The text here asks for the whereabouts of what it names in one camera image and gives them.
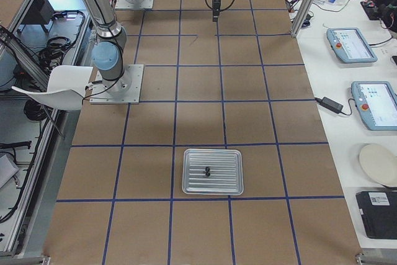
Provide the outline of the white plastic chair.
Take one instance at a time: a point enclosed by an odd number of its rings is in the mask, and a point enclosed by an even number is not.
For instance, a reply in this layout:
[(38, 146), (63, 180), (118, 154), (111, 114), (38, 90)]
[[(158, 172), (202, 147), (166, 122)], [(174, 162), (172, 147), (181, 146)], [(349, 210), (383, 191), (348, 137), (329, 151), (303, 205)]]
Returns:
[(32, 92), (13, 86), (12, 89), (30, 96), (45, 106), (58, 110), (81, 110), (85, 87), (93, 67), (60, 65), (50, 74), (46, 92)]

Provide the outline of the teach pendant tablet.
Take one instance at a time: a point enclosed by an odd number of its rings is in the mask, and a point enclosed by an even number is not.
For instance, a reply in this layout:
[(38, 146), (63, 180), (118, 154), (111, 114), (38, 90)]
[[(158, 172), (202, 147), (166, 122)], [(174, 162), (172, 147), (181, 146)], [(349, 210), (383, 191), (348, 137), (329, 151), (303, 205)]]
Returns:
[(373, 63), (378, 60), (356, 27), (327, 29), (326, 37), (332, 50), (343, 63)]
[(396, 131), (396, 94), (388, 81), (354, 81), (351, 93), (369, 130)]

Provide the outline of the near teach pendant tablet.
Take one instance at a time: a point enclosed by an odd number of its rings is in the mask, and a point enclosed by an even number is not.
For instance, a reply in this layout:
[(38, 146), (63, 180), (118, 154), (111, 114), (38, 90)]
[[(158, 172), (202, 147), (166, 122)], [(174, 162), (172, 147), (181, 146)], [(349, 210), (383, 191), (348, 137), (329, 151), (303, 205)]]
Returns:
[(354, 81), (351, 93), (369, 130), (396, 131), (396, 94), (388, 81)]

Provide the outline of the cream round plate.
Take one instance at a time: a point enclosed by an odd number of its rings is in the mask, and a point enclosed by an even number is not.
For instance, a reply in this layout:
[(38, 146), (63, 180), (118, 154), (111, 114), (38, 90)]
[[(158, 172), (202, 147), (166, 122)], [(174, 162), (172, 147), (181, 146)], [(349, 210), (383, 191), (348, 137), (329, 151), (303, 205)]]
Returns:
[(365, 145), (359, 153), (359, 162), (369, 178), (396, 188), (396, 156), (390, 150), (378, 144)]

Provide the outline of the black box with label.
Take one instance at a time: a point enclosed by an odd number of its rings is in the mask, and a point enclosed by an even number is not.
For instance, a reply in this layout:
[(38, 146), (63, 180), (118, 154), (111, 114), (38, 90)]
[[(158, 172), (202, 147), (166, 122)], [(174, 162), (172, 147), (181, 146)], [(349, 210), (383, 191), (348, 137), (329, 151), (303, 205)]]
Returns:
[(362, 191), (356, 201), (366, 236), (371, 239), (396, 239), (396, 191)]

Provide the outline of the black power adapter brick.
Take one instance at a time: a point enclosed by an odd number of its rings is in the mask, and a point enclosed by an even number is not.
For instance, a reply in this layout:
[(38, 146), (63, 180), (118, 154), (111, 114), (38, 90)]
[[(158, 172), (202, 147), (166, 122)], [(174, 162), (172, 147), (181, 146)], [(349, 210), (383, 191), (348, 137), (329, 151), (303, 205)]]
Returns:
[(330, 110), (331, 112), (334, 112), (336, 114), (340, 114), (342, 112), (343, 109), (343, 105), (328, 98), (328, 97), (323, 97), (322, 101), (321, 101), (321, 105), (325, 108), (327, 108), (328, 110)]

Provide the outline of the silver ribbed metal tray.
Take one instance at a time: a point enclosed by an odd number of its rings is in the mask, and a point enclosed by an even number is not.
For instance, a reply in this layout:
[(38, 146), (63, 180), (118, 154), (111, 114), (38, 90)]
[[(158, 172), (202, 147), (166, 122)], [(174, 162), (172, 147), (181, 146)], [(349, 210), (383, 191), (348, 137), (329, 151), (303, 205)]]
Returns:
[[(210, 168), (210, 177), (205, 177), (206, 166)], [(185, 150), (182, 191), (200, 195), (241, 195), (244, 192), (241, 152), (211, 148)]]

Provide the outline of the far teach pendant tablet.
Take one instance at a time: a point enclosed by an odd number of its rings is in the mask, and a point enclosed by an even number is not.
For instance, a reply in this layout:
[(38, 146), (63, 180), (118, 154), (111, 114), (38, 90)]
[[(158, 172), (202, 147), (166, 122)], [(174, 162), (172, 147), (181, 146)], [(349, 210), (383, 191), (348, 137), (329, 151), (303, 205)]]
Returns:
[(332, 50), (343, 63), (373, 63), (378, 60), (356, 27), (327, 29), (326, 37)]

